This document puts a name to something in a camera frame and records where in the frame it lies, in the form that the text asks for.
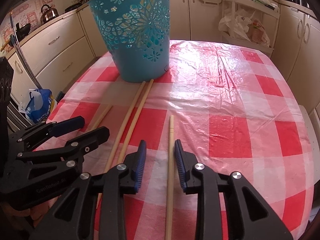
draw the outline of kitchen cabinet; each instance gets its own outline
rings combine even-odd
[[[190,41],[189,0],[170,0],[170,39]]]
[[[306,15],[304,30],[288,85],[298,104],[311,113],[320,101],[320,23]]]
[[[36,78],[55,98],[93,59],[87,39],[82,37],[52,60]]]
[[[23,44],[21,49],[34,75],[37,75],[58,54],[83,36],[79,17],[74,13],[50,24]]]
[[[13,68],[11,96],[19,104],[23,98],[28,96],[29,89],[36,89],[37,87],[23,68],[16,53],[8,59],[8,62]]]
[[[303,12],[281,5],[278,34],[271,60],[286,81],[298,57],[304,26],[305,14]]]
[[[87,6],[78,12],[80,21],[83,24],[84,31],[88,41],[93,49],[95,57],[104,55],[108,49],[105,45],[97,24],[93,18],[90,7]]]
[[[189,0],[189,8],[191,40],[221,42],[221,33],[218,30],[222,15],[221,4]]]

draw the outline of white plastic bag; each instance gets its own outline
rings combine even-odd
[[[252,23],[251,19],[254,13],[250,17],[245,15],[247,15],[247,12],[243,9],[236,11],[234,38],[250,41],[246,33],[249,31],[248,25]],[[231,13],[225,14],[225,17],[223,17],[219,22],[219,31],[228,32],[230,34],[231,20]]]

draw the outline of blue trash bin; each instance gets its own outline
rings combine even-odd
[[[169,69],[170,0],[90,0],[120,76],[140,83]]]

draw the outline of table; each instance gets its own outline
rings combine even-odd
[[[59,122],[82,115],[85,127],[52,138],[40,149],[62,147],[68,139],[90,130],[106,104],[112,104],[100,124],[110,129],[108,142],[84,158],[84,171],[101,173],[138,87],[124,82],[111,55],[105,54],[49,117]],[[294,239],[299,238],[312,205],[313,160],[302,114],[285,80],[259,51],[220,43],[171,41],[170,69],[155,80],[127,150],[135,152],[141,139],[147,142],[142,187],[137,195],[124,199],[128,240],[164,239],[171,114],[175,116],[175,139],[181,139],[186,151],[216,172],[244,174]],[[173,239],[191,240],[197,196],[183,194],[177,174],[174,183]],[[227,239],[224,203],[221,208]],[[99,229],[97,220],[95,229]]]

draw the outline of stainless steel kettle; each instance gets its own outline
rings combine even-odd
[[[45,24],[47,23],[48,21],[56,18],[59,16],[58,14],[58,10],[56,8],[51,8],[49,5],[47,4],[44,4],[42,7],[41,7],[41,12],[42,12],[42,16],[40,18],[40,22],[41,24]]]

